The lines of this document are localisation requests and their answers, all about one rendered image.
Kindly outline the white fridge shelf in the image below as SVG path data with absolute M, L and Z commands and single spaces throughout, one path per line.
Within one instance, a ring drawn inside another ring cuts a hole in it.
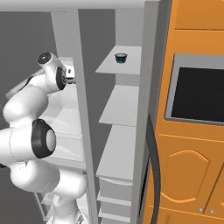
M 116 62 L 117 53 L 126 53 L 125 63 Z M 108 56 L 96 69 L 97 73 L 102 74 L 140 74 L 141 67 L 141 46 L 115 45 Z
M 96 175 L 102 178 L 133 180 L 136 128 L 113 125 Z
M 115 85 L 99 122 L 135 127 L 138 93 L 139 87 Z

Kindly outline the grey fridge door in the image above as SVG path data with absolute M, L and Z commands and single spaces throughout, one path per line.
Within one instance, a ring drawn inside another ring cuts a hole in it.
M 138 212 L 147 157 L 149 155 L 145 141 L 147 118 L 150 115 L 153 129 L 155 130 L 171 8 L 172 0 L 147 0 L 144 4 L 142 61 L 136 120 L 136 147 L 130 224 L 143 223 L 148 180 L 153 179 L 152 168 L 149 165 L 143 204 L 141 212 Z

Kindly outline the white fridge drawer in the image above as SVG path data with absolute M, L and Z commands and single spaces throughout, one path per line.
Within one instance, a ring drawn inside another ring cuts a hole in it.
M 117 215 L 121 217 L 130 217 L 131 204 L 127 203 L 114 203 L 114 202 L 101 202 L 101 212 L 103 214 Z
M 99 178 L 100 194 L 116 200 L 131 201 L 132 183 L 128 181 L 114 180 L 110 178 Z

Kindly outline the grey fridge cabinet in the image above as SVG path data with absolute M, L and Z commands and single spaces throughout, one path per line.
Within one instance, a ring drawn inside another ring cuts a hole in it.
M 96 69 L 114 46 L 142 47 L 146 1 L 0 0 L 1 12 L 50 13 L 57 52 L 46 53 L 54 54 L 59 60 L 60 57 L 73 59 L 86 169 L 46 162 L 87 178 L 87 191 L 77 199 L 77 205 L 88 224 L 130 224 L 130 217 L 101 212 L 102 201 L 130 204 L 131 201 L 100 194 L 101 177 L 96 172 L 115 124 L 100 123 L 99 120 L 115 85 L 139 87 L 140 74 L 97 73 Z M 7 94 L 7 102 L 29 77 Z

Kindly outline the grey freezer door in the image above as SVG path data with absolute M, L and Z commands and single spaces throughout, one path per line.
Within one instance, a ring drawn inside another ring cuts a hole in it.
M 0 12 L 0 130 L 8 126 L 5 95 L 39 70 L 45 52 L 57 52 L 50 13 Z M 0 168 L 0 224 L 43 224 L 34 195 L 11 183 L 9 168 Z

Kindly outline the small dark blue jar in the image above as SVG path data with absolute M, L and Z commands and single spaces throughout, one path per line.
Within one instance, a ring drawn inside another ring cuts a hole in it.
M 115 54 L 115 61 L 118 63 L 118 64 L 123 64 L 126 62 L 128 58 L 128 54 L 127 53 L 116 53 Z

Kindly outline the grey oven with black window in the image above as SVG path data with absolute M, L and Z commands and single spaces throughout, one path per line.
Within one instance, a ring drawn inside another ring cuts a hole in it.
M 224 55 L 173 56 L 164 119 L 224 126 Z

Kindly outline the orange arched cupboard door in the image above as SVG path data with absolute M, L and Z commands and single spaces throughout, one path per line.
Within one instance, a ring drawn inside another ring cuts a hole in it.
M 224 164 L 207 202 L 205 215 L 224 220 Z
M 207 202 L 224 164 L 224 137 L 157 136 L 163 209 L 205 214 Z

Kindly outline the orange cupboard unit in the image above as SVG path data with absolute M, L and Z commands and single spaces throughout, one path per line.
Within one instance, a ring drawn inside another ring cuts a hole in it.
M 224 126 L 165 120 L 165 107 L 175 54 L 224 55 L 224 0 L 171 0 L 170 22 L 157 105 L 159 134 L 220 139 Z M 159 207 L 157 224 L 224 224 L 205 214 L 176 212 Z

